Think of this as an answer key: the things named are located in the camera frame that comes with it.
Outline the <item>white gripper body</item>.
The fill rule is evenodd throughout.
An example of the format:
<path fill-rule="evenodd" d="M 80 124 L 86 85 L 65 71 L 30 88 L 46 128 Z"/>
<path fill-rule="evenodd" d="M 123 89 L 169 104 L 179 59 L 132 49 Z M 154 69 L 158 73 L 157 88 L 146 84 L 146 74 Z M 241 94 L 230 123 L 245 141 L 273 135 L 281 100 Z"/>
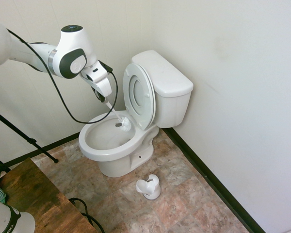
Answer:
<path fill-rule="evenodd" d="M 84 68 L 80 76 L 102 96 L 107 97 L 112 93 L 112 88 L 107 77 L 108 72 L 99 60 L 89 67 Z"/>

